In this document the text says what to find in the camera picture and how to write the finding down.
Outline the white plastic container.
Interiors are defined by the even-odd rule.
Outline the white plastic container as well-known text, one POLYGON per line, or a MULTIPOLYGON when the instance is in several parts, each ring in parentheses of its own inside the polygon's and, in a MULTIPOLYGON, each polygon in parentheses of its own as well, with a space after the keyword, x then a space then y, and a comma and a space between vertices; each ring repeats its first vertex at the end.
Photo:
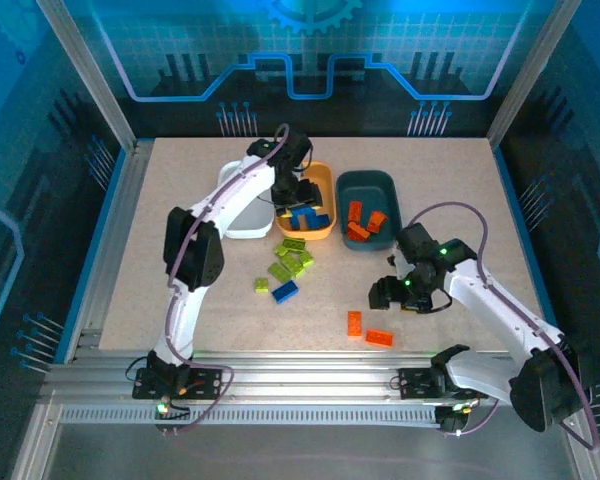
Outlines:
POLYGON ((223 167, 220 179, 214 222, 221 235, 231 239, 264 237, 274 219, 273 168, 257 156, 245 156, 223 167))

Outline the yellow plastic container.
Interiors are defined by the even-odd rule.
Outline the yellow plastic container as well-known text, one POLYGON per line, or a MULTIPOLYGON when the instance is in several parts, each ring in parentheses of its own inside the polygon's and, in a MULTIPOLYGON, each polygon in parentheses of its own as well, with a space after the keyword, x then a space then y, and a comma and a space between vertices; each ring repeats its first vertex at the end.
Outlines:
POLYGON ((327 215, 329 217, 329 224, 321 229, 310 230, 306 226, 306 221, 301 219, 300 229, 293 230, 289 218, 277 217, 275 225, 284 236, 289 238, 301 238, 308 241, 326 239, 331 234, 338 219, 335 183, 332 171, 327 164, 313 161, 311 166, 303 173, 303 177, 308 178, 318 186, 323 204, 320 208, 316 209, 316 212, 318 215, 327 215))

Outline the teal plastic container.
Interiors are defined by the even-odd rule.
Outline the teal plastic container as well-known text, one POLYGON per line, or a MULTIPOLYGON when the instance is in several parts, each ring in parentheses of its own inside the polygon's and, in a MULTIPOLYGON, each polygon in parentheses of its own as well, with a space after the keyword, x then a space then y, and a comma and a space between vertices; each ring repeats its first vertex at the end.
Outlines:
POLYGON ((402 229, 402 216, 393 178, 381 170, 351 170, 342 173, 335 183, 336 205, 344 245, 354 251, 388 250, 402 229), (362 204, 361 226, 366 227, 371 214, 379 211, 387 216, 377 234, 366 242, 354 242, 348 235, 348 213, 352 201, 362 204))

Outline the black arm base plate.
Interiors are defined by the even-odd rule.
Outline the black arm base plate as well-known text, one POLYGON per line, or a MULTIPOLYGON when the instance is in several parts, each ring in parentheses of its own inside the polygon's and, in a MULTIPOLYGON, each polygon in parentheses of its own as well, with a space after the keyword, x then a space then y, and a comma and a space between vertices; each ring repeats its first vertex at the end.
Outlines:
POLYGON ((438 399, 447 393, 444 373, 436 368, 402 368, 398 370, 402 400, 438 399))
POLYGON ((222 386, 219 369, 176 369, 165 373, 141 368, 133 381, 136 400, 215 400, 222 386))

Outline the aluminium frame rail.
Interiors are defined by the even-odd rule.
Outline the aluminium frame rail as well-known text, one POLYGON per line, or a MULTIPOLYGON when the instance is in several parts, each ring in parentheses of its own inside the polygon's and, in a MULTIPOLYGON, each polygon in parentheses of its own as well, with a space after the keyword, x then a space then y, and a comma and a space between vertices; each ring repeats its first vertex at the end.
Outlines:
MULTIPOLYGON (((80 349, 67 364, 44 377, 41 402, 127 404, 134 374, 126 368, 138 351, 80 349)), ((224 405, 240 404, 397 404, 389 387, 400 368, 427 368, 427 356, 395 351, 229 351, 202 352, 199 363, 234 370, 224 405)))

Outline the aluminium side rail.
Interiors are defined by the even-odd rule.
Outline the aluminium side rail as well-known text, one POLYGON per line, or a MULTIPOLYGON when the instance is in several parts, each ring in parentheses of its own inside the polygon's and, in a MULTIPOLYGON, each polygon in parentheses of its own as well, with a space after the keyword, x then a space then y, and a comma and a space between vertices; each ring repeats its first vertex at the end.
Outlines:
POLYGON ((119 155, 56 350, 56 364, 71 361, 85 329, 100 330, 106 321, 153 145, 152 139, 141 139, 132 153, 119 155))

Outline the aluminium corner post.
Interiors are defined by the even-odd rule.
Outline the aluminium corner post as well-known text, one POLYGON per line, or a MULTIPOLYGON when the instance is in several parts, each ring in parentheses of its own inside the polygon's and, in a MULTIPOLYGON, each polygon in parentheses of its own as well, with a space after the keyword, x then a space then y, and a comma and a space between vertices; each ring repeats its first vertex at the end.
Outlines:
POLYGON ((121 148, 134 153, 136 136, 64 1, 35 1, 121 148))
POLYGON ((500 145, 511 127, 581 3, 582 0, 556 0, 487 132, 492 150, 500 145))

